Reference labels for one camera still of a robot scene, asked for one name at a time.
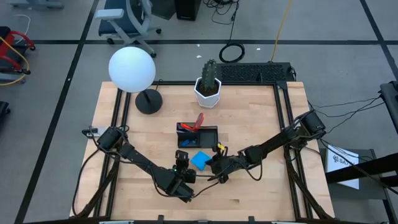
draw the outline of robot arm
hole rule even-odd
[[[238,151],[237,156],[222,155],[218,148],[213,149],[217,154],[206,163],[215,176],[209,180],[219,179],[223,184],[228,180],[228,174],[240,169],[250,170],[257,167],[268,153],[285,144],[300,149],[306,146],[308,141],[320,139],[325,134],[325,125],[314,111],[309,111],[297,117],[293,125],[283,129],[268,141],[242,149]]]

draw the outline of blue sponge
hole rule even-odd
[[[191,163],[195,165],[200,171],[203,171],[206,166],[206,161],[210,160],[210,156],[207,156],[202,151],[199,151],[192,159]]]

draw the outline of black floor stripe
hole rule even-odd
[[[388,43],[388,42],[391,43],[391,45],[392,45],[393,43],[396,43],[397,41],[395,41],[395,40],[393,40],[393,41],[388,41],[388,42],[384,41],[384,38],[383,38],[383,36],[381,35],[381,32],[380,32],[380,30],[379,30],[379,28],[378,28],[378,26],[377,26],[377,24],[376,24],[376,21],[375,21],[374,18],[373,18],[373,15],[372,15],[372,13],[371,13],[371,11],[370,11],[370,9],[369,9],[368,4],[366,3],[365,0],[360,0],[360,2],[361,2],[361,4],[362,4],[363,9],[365,10],[366,16],[367,16],[368,19],[369,19],[369,22],[370,22],[370,24],[371,24],[371,26],[372,26],[372,29],[373,29],[373,31],[374,31],[374,34],[376,35],[377,40],[380,42],[381,49],[383,50],[384,56],[386,56],[387,62],[388,62],[388,64],[390,65],[390,68],[391,68],[391,70],[392,70],[392,73],[394,74],[394,76],[396,77],[396,79],[398,79],[398,68],[397,68],[397,64],[395,63],[395,60],[394,60],[394,58],[392,57],[391,52],[390,52],[390,50],[388,49],[388,46],[387,46],[387,43]]]
[[[33,196],[33,193],[34,193],[36,185],[37,185],[37,181],[39,180],[40,173],[41,173],[43,165],[44,165],[45,158],[47,157],[47,153],[49,151],[50,144],[51,144],[55,129],[57,128],[57,124],[58,124],[58,121],[59,121],[59,118],[60,118],[60,115],[62,112],[62,108],[65,103],[65,99],[67,97],[67,93],[68,93],[70,84],[72,82],[73,75],[76,70],[76,66],[78,64],[78,61],[79,61],[79,58],[81,55],[81,51],[83,50],[83,46],[84,46],[85,40],[87,38],[88,30],[89,30],[91,22],[94,18],[94,13],[96,11],[98,1],[99,0],[94,0],[93,5],[91,6],[91,10],[90,10],[90,13],[88,14],[88,18],[87,18],[85,27],[83,29],[83,33],[81,34],[81,37],[80,37],[80,40],[78,43],[78,47],[75,52],[75,56],[73,57],[73,60],[71,62],[71,65],[70,65],[70,68],[68,71],[68,75],[65,79],[65,83],[63,84],[60,98],[58,99],[57,106],[55,107],[55,111],[54,111],[53,117],[51,119],[50,127],[47,130],[47,134],[45,135],[43,146],[40,150],[39,157],[37,158],[35,168],[33,170],[32,176],[30,177],[29,184],[25,191],[24,198],[22,199],[22,203],[19,207],[18,214],[17,214],[17,217],[16,217],[14,223],[20,224],[20,223],[24,222],[27,210],[29,208],[30,201],[32,200],[32,196]]]
[[[35,44],[79,44],[79,40],[34,40]],[[115,40],[122,45],[122,40]],[[146,40],[148,44],[226,44],[228,40]],[[275,40],[232,40],[242,44],[274,45]],[[108,45],[106,40],[86,40],[85,44]],[[279,45],[377,45],[378,40],[279,40]],[[389,44],[398,45],[398,40],[390,40]]]

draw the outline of white globe lamp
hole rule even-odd
[[[128,93],[138,93],[137,109],[144,114],[155,113],[162,107],[162,96],[148,89],[156,74],[155,63],[150,55],[137,47],[124,47],[115,52],[109,61],[112,82]]]

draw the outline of white pot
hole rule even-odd
[[[198,90],[197,87],[199,85],[201,78],[197,78],[197,82],[195,84],[195,94],[197,96],[197,100],[200,106],[205,107],[205,108],[213,108],[216,106],[218,101],[220,100],[220,92],[221,92],[221,81],[219,81],[217,78],[215,79],[216,82],[218,83],[218,92],[214,95],[211,96],[203,96]]]

